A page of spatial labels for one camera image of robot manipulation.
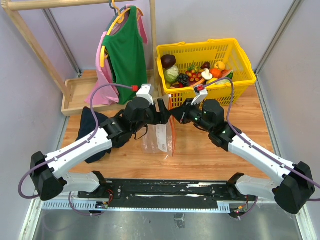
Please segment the clear zip top bag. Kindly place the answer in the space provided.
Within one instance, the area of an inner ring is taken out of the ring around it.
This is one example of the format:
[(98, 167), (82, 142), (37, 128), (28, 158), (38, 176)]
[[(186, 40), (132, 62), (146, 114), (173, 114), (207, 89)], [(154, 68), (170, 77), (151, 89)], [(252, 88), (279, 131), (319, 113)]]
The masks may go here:
[(148, 125), (145, 136), (142, 137), (141, 148), (144, 153), (164, 153), (172, 157), (177, 142), (176, 123), (171, 116), (166, 124)]

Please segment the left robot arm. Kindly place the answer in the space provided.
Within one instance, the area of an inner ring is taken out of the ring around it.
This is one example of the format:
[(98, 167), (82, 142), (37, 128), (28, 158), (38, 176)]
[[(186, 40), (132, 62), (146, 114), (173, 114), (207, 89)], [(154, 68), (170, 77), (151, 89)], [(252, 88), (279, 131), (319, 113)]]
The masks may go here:
[(171, 114), (162, 99), (150, 103), (142, 97), (129, 102), (124, 110), (99, 124), (97, 130), (55, 152), (34, 153), (30, 178), (42, 201), (52, 200), (64, 192), (87, 192), (96, 198), (107, 193), (107, 183), (99, 171), (70, 173), (70, 169), (90, 157), (123, 147), (137, 132), (149, 125), (165, 125)]

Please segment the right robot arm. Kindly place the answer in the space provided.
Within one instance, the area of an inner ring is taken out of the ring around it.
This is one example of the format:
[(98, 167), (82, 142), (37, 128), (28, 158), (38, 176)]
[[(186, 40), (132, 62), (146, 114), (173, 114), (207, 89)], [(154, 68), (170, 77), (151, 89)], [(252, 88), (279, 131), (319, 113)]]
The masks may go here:
[(202, 107), (187, 99), (183, 105), (170, 110), (171, 115), (180, 123), (193, 123), (195, 127), (208, 132), (211, 142), (226, 152), (235, 154), (248, 161), (269, 178), (250, 177), (236, 173), (229, 179), (227, 196), (238, 200), (250, 195), (275, 201), (283, 210), (297, 214), (307, 203), (313, 201), (316, 191), (310, 167), (299, 162), (294, 164), (252, 141), (238, 128), (225, 121), (225, 112), (213, 99), (206, 100)]

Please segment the green toy cabbage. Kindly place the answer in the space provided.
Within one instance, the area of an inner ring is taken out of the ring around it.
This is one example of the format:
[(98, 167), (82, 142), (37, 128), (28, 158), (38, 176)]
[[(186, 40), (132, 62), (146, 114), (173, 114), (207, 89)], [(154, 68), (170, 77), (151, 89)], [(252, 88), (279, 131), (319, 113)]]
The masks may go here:
[(165, 70), (164, 79), (166, 82), (173, 84), (177, 81), (179, 74), (179, 68), (173, 65), (171, 68)]

